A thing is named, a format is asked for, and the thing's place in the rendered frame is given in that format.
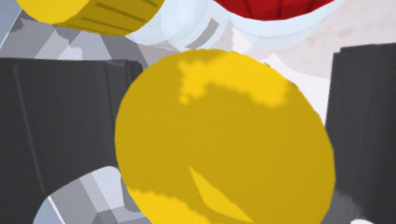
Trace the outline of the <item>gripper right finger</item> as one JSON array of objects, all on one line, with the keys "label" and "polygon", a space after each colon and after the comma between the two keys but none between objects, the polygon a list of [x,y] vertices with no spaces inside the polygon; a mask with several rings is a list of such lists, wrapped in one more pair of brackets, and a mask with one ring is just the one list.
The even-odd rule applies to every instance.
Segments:
[{"label": "gripper right finger", "polygon": [[396,42],[333,53],[325,128],[336,179],[321,224],[396,224]]}]

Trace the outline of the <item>grey tray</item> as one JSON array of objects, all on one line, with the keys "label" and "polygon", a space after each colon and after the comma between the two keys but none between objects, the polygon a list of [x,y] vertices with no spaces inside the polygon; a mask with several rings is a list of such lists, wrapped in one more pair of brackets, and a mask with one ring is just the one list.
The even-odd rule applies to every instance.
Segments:
[{"label": "grey tray", "polygon": [[[58,60],[110,57],[138,60],[143,71],[149,67],[137,43],[125,36],[97,36],[53,26],[33,19],[22,8],[0,45],[0,57]],[[104,167],[72,181],[50,198],[64,224],[152,224],[142,212],[125,209],[120,178],[116,168]]]}]

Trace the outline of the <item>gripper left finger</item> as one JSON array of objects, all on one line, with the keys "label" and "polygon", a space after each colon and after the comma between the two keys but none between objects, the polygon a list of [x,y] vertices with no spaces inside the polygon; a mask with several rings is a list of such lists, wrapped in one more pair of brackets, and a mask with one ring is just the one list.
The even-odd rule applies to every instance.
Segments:
[{"label": "gripper left finger", "polygon": [[65,185],[108,166],[120,172],[116,118],[142,72],[127,59],[0,57],[0,224],[33,224]]}]

